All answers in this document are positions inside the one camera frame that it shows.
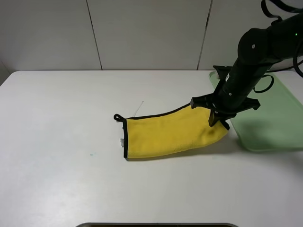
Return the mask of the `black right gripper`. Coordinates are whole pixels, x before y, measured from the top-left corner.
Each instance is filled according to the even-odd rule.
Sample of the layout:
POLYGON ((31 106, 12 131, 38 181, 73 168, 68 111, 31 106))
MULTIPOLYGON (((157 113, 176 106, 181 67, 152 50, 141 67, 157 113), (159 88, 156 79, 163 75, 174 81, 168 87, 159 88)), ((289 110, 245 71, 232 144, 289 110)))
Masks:
POLYGON ((260 102, 248 98, 253 90, 253 82, 242 79, 219 80, 214 92, 208 95, 193 97, 191 108, 206 108, 210 110, 209 126, 213 127, 221 120, 221 116, 235 116, 239 112, 249 109, 257 110, 260 102))

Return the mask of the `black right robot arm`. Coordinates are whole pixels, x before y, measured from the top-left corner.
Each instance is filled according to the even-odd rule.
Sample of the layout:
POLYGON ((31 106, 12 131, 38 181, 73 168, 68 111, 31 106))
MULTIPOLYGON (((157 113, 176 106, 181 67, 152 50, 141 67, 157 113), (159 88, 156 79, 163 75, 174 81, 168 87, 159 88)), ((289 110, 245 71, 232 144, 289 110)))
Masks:
POLYGON ((257 110, 259 101, 248 95, 274 64, 293 59, 295 70, 302 75, 297 62, 303 54, 302 45, 302 13, 276 22, 266 29, 250 29, 240 39, 238 57, 229 71, 221 66, 214 67, 219 76, 214 92, 193 97, 191 107, 209 109, 208 122, 211 127, 218 121, 234 118, 239 112, 257 110))

